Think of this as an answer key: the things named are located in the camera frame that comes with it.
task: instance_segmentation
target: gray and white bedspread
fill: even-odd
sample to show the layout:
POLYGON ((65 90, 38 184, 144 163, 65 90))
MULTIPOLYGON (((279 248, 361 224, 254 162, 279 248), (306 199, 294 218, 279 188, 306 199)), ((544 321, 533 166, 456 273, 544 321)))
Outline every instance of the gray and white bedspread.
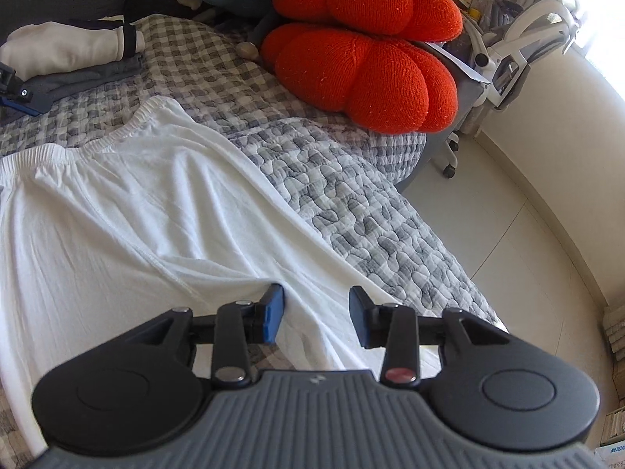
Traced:
MULTIPOLYGON (((401 302, 421 315, 459 306, 498 320, 393 187, 416 164, 422 134, 382 136, 312 108, 240 59, 229 36, 203 24, 154 15, 138 25, 146 39, 141 75, 65 98, 46 115, 0 129, 0 156, 45 142, 80 146, 123 125, 149 97, 170 96, 237 145, 337 253, 401 302)), ((275 347, 258 349, 253 359, 260 367, 285 365, 275 347)), ((7 409, 0 388, 0 454, 7 436, 18 434, 7 409)), ((12 469, 24 456, 0 460, 12 469)))

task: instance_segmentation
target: tiled floor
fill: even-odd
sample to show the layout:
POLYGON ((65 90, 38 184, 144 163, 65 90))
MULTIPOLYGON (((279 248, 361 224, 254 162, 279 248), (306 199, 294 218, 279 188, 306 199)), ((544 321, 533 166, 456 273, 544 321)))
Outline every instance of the tiled floor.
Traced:
POLYGON ((456 176, 436 158, 404 195, 455 254, 514 335, 585 371, 601 393, 603 417, 618 407, 601 309, 553 233, 492 158, 463 137, 456 176))

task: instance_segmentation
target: baseboard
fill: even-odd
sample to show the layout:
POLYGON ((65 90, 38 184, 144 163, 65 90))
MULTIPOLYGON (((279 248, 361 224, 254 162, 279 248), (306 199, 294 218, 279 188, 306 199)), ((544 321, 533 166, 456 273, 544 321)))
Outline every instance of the baseboard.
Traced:
POLYGON ((588 288, 595 303, 603 310, 607 307, 607 301, 604 294, 599 288, 593 272, 586 264, 586 261, 582 257, 581 252, 577 248, 577 245, 569 236, 564 226, 557 219, 549 205, 545 202, 543 197, 538 193, 534 186, 525 178, 524 174, 519 170, 513 161, 502 152, 501 148, 495 144, 495 142, 488 137, 484 132, 479 132, 474 137, 477 143, 493 158, 493 160, 507 173, 510 179, 521 189, 521 192, 525 194, 529 202, 536 208, 539 215, 543 218, 545 223, 549 226, 549 229, 553 232, 557 240, 562 245, 562 248, 567 253, 570 260, 573 262, 573 266, 576 267, 577 272, 584 281, 584 284, 588 288))

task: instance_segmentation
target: white logo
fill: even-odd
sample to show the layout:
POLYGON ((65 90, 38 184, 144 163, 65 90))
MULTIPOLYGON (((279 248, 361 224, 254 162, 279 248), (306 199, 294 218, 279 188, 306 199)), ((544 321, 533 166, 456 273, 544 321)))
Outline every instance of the white logo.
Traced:
POLYGON ((314 385, 320 385, 321 381, 325 381, 326 378, 324 376, 321 376, 319 374, 315 375, 315 377, 311 377, 310 378, 310 382, 314 385))

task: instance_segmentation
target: window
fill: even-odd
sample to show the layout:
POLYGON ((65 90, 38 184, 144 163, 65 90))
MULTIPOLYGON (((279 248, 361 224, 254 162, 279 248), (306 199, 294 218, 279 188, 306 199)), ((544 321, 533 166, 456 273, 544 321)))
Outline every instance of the window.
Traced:
POLYGON ((625 5, 624 0, 579 0, 577 16, 583 25, 576 44, 625 98, 625 5))

